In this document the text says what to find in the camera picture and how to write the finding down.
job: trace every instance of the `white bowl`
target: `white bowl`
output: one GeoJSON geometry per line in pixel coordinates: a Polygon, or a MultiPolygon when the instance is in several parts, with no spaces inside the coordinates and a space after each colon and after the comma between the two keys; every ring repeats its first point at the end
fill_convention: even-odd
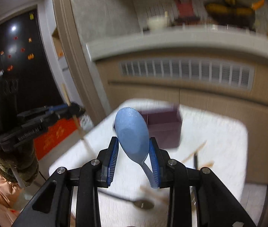
{"type": "Polygon", "coordinates": [[[154,16],[147,19],[147,26],[150,30],[161,30],[169,26],[169,17],[154,16]]]}

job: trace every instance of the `orange fabric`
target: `orange fabric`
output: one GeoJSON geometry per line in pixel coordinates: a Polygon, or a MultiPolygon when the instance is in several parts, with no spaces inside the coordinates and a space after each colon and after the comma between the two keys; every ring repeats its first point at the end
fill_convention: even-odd
{"type": "Polygon", "coordinates": [[[61,119],[55,125],[49,127],[47,133],[34,139],[34,147],[38,160],[43,158],[54,147],[76,130],[73,119],[61,119]]]}
{"type": "Polygon", "coordinates": [[[12,209],[21,188],[18,184],[12,184],[2,177],[0,174],[0,226],[10,227],[19,215],[18,211],[12,209]]]}

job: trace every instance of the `white table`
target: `white table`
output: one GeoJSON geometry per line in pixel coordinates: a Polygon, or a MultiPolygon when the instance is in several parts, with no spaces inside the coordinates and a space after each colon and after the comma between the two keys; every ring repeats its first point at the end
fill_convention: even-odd
{"type": "MultiPolygon", "coordinates": [[[[146,110],[167,107],[168,105],[169,103],[167,102],[149,99],[128,100],[89,132],[86,135],[86,140],[97,155],[100,150],[108,147],[111,137],[116,136],[112,127],[116,113],[120,108],[132,107],[137,110],[146,110]]],[[[199,165],[202,166],[209,161],[214,161],[213,172],[235,198],[240,201],[245,182],[247,162],[248,132],[245,126],[229,117],[188,108],[183,105],[180,105],[180,113],[183,119],[180,146],[167,150],[170,157],[182,161],[206,141],[206,145],[198,153],[199,165]]],[[[43,160],[49,160],[51,153],[55,151],[59,151],[59,148],[56,148],[53,152],[51,151],[43,160]]],[[[87,153],[83,142],[79,140],[52,163],[49,168],[49,174],[51,175],[60,166],[64,166],[67,169],[81,167],[91,159],[94,159],[94,156],[87,153]]],[[[193,168],[192,160],[188,160],[185,165],[193,168]]],[[[147,158],[147,164],[150,166],[149,158],[147,158]]],[[[132,162],[120,146],[114,180],[107,190],[133,199],[137,197],[150,198],[154,201],[155,207],[150,211],[142,211],[136,209],[130,203],[99,194],[102,227],[166,226],[168,206],[149,195],[144,195],[140,190],[141,185],[151,189],[141,167],[132,162]]],[[[166,197],[169,194],[168,189],[151,190],[166,197]]],[[[75,190],[72,202],[72,213],[74,214],[76,212],[76,193],[75,190]]],[[[193,213],[192,226],[197,226],[195,212],[193,213]]]]}

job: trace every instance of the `black door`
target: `black door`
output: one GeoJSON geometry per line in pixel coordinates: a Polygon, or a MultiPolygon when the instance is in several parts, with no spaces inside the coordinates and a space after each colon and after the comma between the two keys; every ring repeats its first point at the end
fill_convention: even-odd
{"type": "Polygon", "coordinates": [[[36,9],[0,25],[1,70],[19,80],[18,113],[63,103],[44,52],[36,9]]]}

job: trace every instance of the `spoon handle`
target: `spoon handle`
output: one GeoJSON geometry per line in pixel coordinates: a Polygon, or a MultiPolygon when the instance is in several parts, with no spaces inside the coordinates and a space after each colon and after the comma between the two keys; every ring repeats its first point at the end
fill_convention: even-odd
{"type": "Polygon", "coordinates": [[[129,198],[125,198],[123,196],[115,195],[113,193],[108,193],[108,192],[106,192],[104,190],[101,190],[101,189],[97,189],[97,190],[98,190],[99,193],[102,193],[104,195],[108,195],[108,196],[113,197],[113,198],[116,198],[118,200],[128,201],[128,202],[134,202],[133,200],[130,200],[129,198]]]}
{"type": "Polygon", "coordinates": [[[146,174],[146,176],[147,176],[147,178],[148,178],[148,180],[150,182],[151,187],[153,189],[157,189],[158,188],[158,185],[157,185],[157,183],[155,183],[154,175],[153,175],[152,171],[149,169],[149,167],[144,162],[140,166],[143,169],[144,173],[146,174]]]}

